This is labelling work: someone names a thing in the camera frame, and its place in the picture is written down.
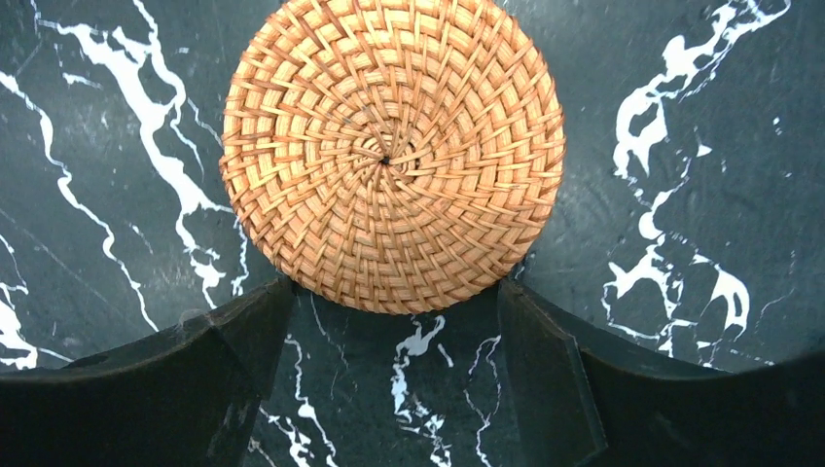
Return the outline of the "woven rattan coaster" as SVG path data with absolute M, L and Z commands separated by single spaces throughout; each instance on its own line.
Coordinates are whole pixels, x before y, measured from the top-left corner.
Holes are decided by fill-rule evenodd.
M 527 254 L 566 138 L 556 82 L 491 1 L 288 1 L 241 54 L 219 167 L 253 244 L 335 303 L 447 308 Z

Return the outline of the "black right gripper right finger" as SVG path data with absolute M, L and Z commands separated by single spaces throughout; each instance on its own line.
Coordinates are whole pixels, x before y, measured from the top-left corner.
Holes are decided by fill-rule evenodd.
M 505 279 L 497 311 L 529 466 L 820 466 L 824 355 L 728 373 L 666 357 Z

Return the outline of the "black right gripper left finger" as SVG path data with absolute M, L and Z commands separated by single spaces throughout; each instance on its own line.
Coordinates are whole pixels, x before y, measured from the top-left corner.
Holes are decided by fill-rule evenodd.
M 1 377 L 5 466 L 238 466 L 294 301 L 281 277 L 60 369 Z

